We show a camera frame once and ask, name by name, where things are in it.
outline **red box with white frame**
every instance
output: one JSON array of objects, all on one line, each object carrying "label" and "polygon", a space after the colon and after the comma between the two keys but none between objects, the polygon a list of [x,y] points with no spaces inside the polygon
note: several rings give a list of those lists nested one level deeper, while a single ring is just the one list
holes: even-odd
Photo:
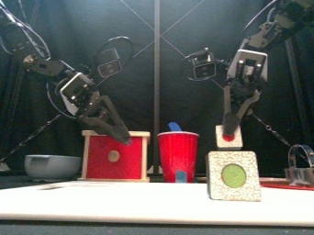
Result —
[{"label": "red box with white frame", "polygon": [[84,130],[81,180],[146,182],[149,132],[129,131],[130,144]]}]

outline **green oval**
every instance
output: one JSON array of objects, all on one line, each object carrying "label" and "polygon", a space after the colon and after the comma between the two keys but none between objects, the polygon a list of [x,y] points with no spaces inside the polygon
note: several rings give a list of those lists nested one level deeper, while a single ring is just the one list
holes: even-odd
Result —
[{"label": "green oval", "polygon": [[231,188],[241,187],[247,180],[247,173],[237,164],[228,164],[223,167],[220,178],[225,186]]}]

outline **black backdrop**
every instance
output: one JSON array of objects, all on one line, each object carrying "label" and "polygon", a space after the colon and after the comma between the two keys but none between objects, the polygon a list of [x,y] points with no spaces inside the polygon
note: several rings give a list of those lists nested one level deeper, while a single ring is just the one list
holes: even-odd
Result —
[{"label": "black backdrop", "polygon": [[[156,139],[156,106],[158,132],[168,130],[169,121],[176,121],[183,130],[200,134],[196,173],[204,173],[204,155],[216,149],[215,125],[220,125],[221,121],[220,87],[225,76],[219,71],[212,80],[191,82],[181,74],[180,61],[204,47],[209,48],[217,59],[228,59],[236,49],[240,30],[269,1],[160,0],[157,19],[153,0],[21,2],[26,21],[44,38],[52,57],[66,62],[77,71],[82,69],[81,64],[90,63],[100,45],[108,39],[117,36],[130,38],[133,58],[122,71],[102,82],[98,91],[109,96],[128,129],[149,131],[152,140]],[[3,3],[22,19],[18,1],[6,0]],[[257,31],[264,20],[265,15],[253,23],[247,35]],[[157,52],[153,43],[156,23],[160,33]],[[303,143],[309,146],[314,108],[311,29],[303,29],[291,41],[296,67],[289,64],[287,43],[268,51],[268,83],[261,90],[260,101],[253,106],[253,115],[271,125],[289,144]],[[124,45],[116,47],[124,57],[126,48]],[[18,62],[2,51],[0,59],[0,148],[5,155],[57,112],[46,99],[45,79],[22,73]],[[158,104],[154,104],[154,91],[158,92]],[[82,126],[76,121],[65,117],[57,119],[25,147],[12,154],[9,167],[13,170],[22,169],[25,154],[82,156],[81,130]],[[287,167],[288,147],[253,116],[244,118],[241,132],[243,150],[255,151],[260,176],[280,176]],[[153,143],[150,141],[148,148],[146,167],[156,158]]]}]

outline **white table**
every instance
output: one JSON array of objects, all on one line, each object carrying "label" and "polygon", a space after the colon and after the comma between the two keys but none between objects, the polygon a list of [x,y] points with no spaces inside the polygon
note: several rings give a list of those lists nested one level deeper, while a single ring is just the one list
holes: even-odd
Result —
[{"label": "white table", "polygon": [[314,227],[314,191],[261,188],[261,202],[215,201],[207,184],[73,181],[0,190],[0,219]]}]

